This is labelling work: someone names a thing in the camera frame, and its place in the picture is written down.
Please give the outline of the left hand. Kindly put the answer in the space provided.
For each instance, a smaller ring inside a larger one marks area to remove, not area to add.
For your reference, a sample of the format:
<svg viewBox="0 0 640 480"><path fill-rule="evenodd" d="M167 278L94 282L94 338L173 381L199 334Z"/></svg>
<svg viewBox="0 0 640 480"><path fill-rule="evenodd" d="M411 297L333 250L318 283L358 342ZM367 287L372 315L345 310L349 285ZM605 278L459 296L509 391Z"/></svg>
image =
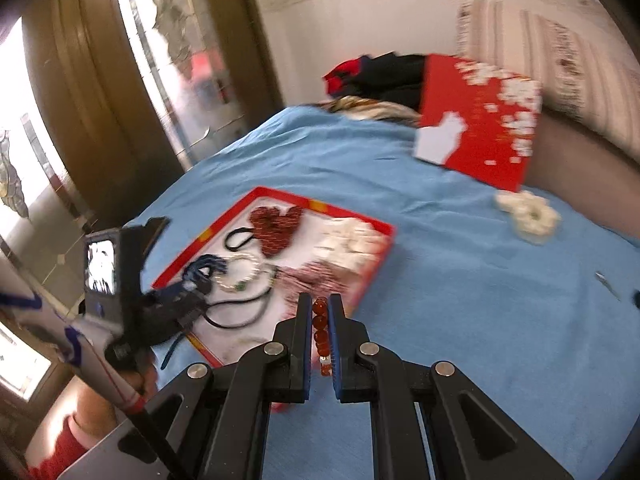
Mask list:
<svg viewBox="0 0 640 480"><path fill-rule="evenodd" d="M133 367L124 368L119 374L145 399L157 394L158 373L156 356L152 350L146 352L140 362L135 362Z"/></svg>

